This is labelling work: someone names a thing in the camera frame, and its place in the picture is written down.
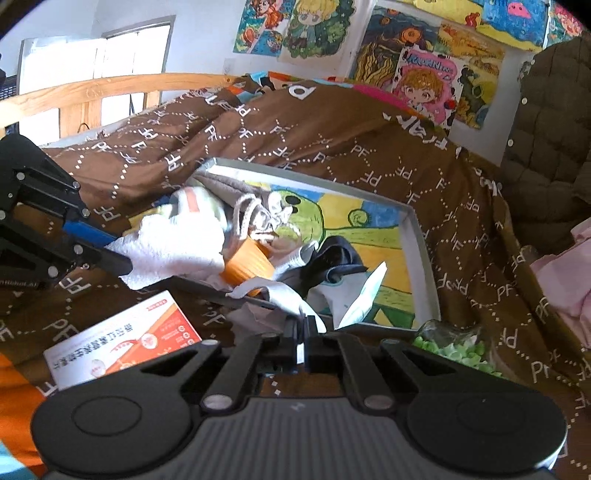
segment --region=red and white box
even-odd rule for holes
[[[172,295],[163,291],[43,355],[57,388],[63,390],[200,341]]]

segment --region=green puffer jacket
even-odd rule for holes
[[[503,162],[502,194],[523,245],[542,254],[570,247],[591,216],[591,38],[534,57]]]

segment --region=pink cloth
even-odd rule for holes
[[[565,324],[591,348],[591,218],[571,230],[575,246],[531,264],[538,283]]]

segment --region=window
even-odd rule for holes
[[[160,18],[123,30],[107,32],[102,77],[162,73],[174,17]],[[144,94],[121,95],[103,100],[102,124],[108,125],[140,112]]]
[[[29,38],[22,42],[18,92],[28,93],[93,78],[161,73],[165,69],[174,17],[107,32],[102,38]],[[106,98],[102,125],[142,110],[144,94]],[[59,112],[53,109],[20,122],[20,133],[37,145],[57,141]]]

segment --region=wooden bed frame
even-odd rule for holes
[[[206,73],[157,73],[107,77],[67,83],[0,101],[0,138],[5,127],[53,108],[60,110],[60,138],[75,135],[82,124],[101,126],[101,100],[116,95],[143,92],[144,109],[160,103],[162,92],[228,86],[235,77]]]

